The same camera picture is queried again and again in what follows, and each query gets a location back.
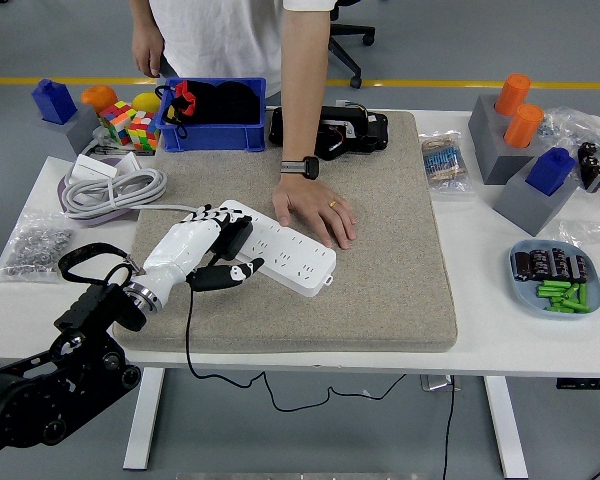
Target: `wristwatch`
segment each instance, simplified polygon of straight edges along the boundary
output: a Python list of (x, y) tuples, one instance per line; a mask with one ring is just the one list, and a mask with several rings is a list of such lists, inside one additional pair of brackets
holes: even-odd
[(315, 180), (320, 173), (318, 157), (304, 157), (301, 162), (282, 162), (280, 173), (300, 173), (304, 178)]

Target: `plastic bag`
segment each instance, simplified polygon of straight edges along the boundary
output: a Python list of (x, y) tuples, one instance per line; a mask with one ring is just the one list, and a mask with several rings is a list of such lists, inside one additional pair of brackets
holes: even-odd
[(460, 151), (460, 133), (436, 132), (419, 137), (429, 190), (440, 194), (473, 192), (471, 177)]
[(0, 282), (59, 282), (58, 260), (69, 251), (74, 225), (60, 213), (25, 209), (0, 257)]
[(600, 222), (561, 220), (556, 231), (547, 231), (552, 240), (566, 242), (580, 248), (600, 243)]
[(561, 147), (578, 159), (578, 148), (584, 142), (595, 143), (600, 161), (600, 124), (594, 117), (567, 107), (549, 108), (538, 128), (538, 137), (549, 150)]

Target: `white robotic hand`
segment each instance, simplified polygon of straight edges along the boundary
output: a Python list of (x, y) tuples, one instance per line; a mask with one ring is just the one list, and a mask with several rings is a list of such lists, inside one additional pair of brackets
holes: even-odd
[(208, 251), (230, 260), (240, 250), (253, 227), (251, 217), (229, 208), (200, 207), (177, 223), (133, 276), (125, 292), (146, 315), (162, 311), (174, 285), (188, 281), (195, 291), (217, 290), (241, 284), (264, 260), (229, 266), (198, 265)]

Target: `white t-shirt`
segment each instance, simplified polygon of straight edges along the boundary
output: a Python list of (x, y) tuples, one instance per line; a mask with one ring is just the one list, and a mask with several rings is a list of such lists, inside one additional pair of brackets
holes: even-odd
[(282, 9), (329, 11), (336, 0), (150, 0), (164, 56), (181, 77), (264, 77), (280, 91)]

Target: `blue cube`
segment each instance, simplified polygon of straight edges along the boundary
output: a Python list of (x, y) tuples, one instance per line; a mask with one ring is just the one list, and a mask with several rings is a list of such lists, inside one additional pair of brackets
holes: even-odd
[(31, 96), (47, 122), (64, 125), (78, 111), (67, 86), (47, 78), (38, 82)]
[(526, 182), (551, 196), (564, 183), (576, 163), (566, 149), (554, 147), (538, 158)]

